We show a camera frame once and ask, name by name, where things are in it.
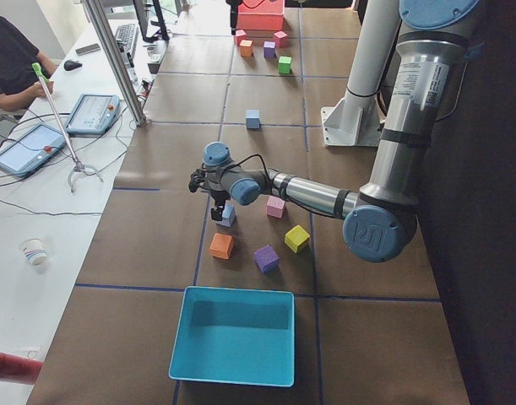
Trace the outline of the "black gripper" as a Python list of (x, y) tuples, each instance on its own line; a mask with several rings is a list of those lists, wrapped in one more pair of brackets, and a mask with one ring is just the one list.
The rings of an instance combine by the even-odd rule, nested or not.
[(216, 222), (223, 220), (223, 212), (225, 203), (230, 200), (230, 194), (220, 184), (217, 177), (217, 171), (207, 169), (205, 167), (197, 168), (190, 175), (188, 183), (189, 191), (195, 193), (198, 189), (209, 192), (210, 196), (215, 200), (215, 205), (210, 209), (211, 218)]

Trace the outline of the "second arm gripper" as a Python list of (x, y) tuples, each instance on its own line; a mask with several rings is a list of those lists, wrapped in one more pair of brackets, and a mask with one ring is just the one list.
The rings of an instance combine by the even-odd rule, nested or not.
[(231, 33), (235, 34), (238, 22), (238, 10), (242, 5), (242, 0), (225, 0), (225, 3), (230, 7), (230, 28)]

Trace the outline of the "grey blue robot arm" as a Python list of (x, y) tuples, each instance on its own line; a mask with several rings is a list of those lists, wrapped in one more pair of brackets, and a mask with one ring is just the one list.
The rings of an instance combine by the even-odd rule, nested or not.
[(213, 219), (227, 201), (242, 206), (278, 197), (342, 222), (349, 250), (367, 262), (397, 257), (417, 230), (421, 164), (451, 70), (467, 60), (483, 1), (371, 1), (361, 24), (344, 96), (321, 110), (329, 147), (375, 151), (367, 181), (338, 188), (263, 166), (247, 170), (228, 146), (205, 146), (190, 192), (213, 198)]

